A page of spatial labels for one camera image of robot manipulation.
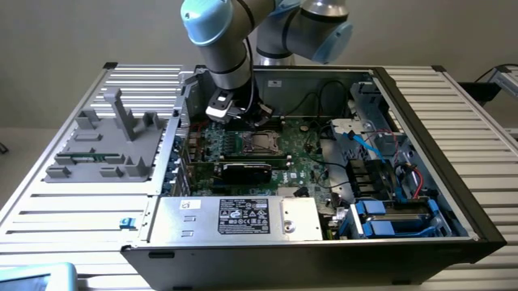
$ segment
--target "blue plastic clip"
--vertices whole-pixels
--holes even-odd
[[[404,197],[404,195],[403,195],[403,189],[402,189],[402,187],[396,187],[395,188],[395,198],[398,199],[398,201],[400,202],[400,203],[406,203],[407,201],[406,201],[406,197]]]
[[[135,229],[135,218],[125,217],[119,222],[119,228],[120,229]]]
[[[343,219],[342,225],[340,225],[340,228],[338,230],[338,233],[336,233],[338,234],[336,239],[339,239],[340,236],[344,234],[346,229],[347,229],[347,225],[348,225],[348,217],[346,216],[346,218]]]
[[[359,202],[359,203],[356,203],[355,205],[356,205],[358,215],[363,215],[363,214],[364,214],[364,206],[363,206],[363,202]]]
[[[436,205],[435,200],[431,200],[431,199],[428,200],[428,207],[430,207],[430,210],[434,213],[434,215],[438,215],[439,214],[439,206]]]
[[[363,234],[367,238],[370,238],[372,236],[372,227],[371,227],[371,224],[370,223],[364,223],[362,224],[362,228],[363,228]]]

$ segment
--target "power supply label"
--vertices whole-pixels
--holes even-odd
[[[220,199],[217,232],[222,235],[268,234],[268,200]]]

